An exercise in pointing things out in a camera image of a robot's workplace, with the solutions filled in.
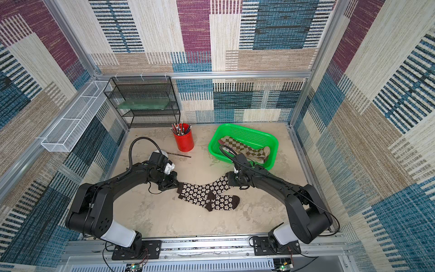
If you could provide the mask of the brown daisy pattern sock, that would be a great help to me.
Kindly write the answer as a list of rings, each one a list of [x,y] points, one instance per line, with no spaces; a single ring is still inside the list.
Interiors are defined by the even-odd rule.
[[[240,197],[238,196],[227,196],[227,195],[216,196],[213,193],[211,194],[211,198],[209,198],[209,196],[207,196],[206,198],[179,196],[179,198],[191,204],[205,208],[207,211],[215,211],[215,210],[231,211],[231,210],[235,210],[240,203]]]

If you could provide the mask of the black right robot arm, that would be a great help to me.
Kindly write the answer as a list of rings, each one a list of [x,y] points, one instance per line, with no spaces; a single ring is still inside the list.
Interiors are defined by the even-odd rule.
[[[228,178],[230,186],[241,190],[257,188],[279,200],[286,208],[288,224],[298,240],[309,244],[333,224],[333,215],[313,186],[301,187],[274,176],[227,145],[220,145],[219,149],[234,165],[234,173]]]

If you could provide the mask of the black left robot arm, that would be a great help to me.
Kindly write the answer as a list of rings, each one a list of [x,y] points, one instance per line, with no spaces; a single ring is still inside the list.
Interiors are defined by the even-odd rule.
[[[157,150],[149,159],[133,163],[133,147],[140,140],[151,142]],[[79,186],[66,217],[65,226],[73,231],[110,242],[121,248],[138,250],[142,246],[140,233],[113,219],[115,200],[141,184],[156,184],[160,192],[176,189],[179,185],[174,164],[157,143],[148,137],[139,137],[129,147],[129,166],[125,172],[95,184]]]

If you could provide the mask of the light blue alarm clock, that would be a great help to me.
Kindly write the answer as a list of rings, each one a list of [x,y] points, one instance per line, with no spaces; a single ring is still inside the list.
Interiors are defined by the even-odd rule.
[[[156,153],[161,153],[161,154],[163,154],[164,156],[168,157],[168,153],[167,153],[166,151],[164,151],[164,150],[161,150],[161,151],[156,150],[155,152],[156,152]]]

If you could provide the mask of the black pen on table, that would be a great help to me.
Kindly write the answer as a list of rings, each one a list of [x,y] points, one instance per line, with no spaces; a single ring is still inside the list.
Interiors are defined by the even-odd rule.
[[[169,154],[169,155],[174,155],[174,156],[180,156],[180,157],[184,157],[184,158],[191,158],[191,156],[189,156],[189,155],[182,155],[182,154],[177,154],[177,153],[167,153],[167,154]]]

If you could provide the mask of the green plastic basket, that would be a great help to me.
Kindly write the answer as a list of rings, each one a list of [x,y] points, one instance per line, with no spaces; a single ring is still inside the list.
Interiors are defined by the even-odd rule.
[[[223,144],[267,170],[273,168],[279,147],[275,136],[235,124],[219,126],[208,145],[208,151],[212,156],[223,162],[232,163],[220,150]]]

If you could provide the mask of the red ribbed plastic cup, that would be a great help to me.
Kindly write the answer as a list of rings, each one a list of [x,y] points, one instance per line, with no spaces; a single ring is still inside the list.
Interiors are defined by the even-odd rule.
[[[184,136],[176,136],[174,135],[174,138],[177,143],[177,147],[182,152],[189,152],[194,148],[194,139],[192,132],[188,133]]]

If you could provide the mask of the pens in red cup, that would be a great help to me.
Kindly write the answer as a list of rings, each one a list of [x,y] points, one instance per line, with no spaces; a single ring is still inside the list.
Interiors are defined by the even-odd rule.
[[[171,130],[176,136],[184,136],[191,132],[191,125],[185,124],[181,121],[179,124],[173,123]]]

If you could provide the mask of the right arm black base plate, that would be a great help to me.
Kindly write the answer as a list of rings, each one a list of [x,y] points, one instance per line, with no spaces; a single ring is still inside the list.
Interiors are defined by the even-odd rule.
[[[266,255],[299,255],[301,253],[298,241],[292,241],[285,245],[279,244],[272,237],[251,236],[248,243],[254,248],[256,256]]]

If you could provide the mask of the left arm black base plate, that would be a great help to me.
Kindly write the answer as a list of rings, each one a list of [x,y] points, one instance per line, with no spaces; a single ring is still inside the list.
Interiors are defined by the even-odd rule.
[[[157,260],[160,256],[161,247],[161,240],[138,240],[133,242],[129,248],[116,246],[112,254],[112,260]]]

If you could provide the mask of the aluminium front rail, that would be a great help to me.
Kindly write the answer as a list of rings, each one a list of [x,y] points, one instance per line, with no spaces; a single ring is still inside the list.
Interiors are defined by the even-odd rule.
[[[161,240],[157,260],[113,261],[115,247],[100,240],[72,241],[58,272],[356,272],[358,267],[341,234],[299,242],[299,255],[256,256],[248,235],[147,238]]]

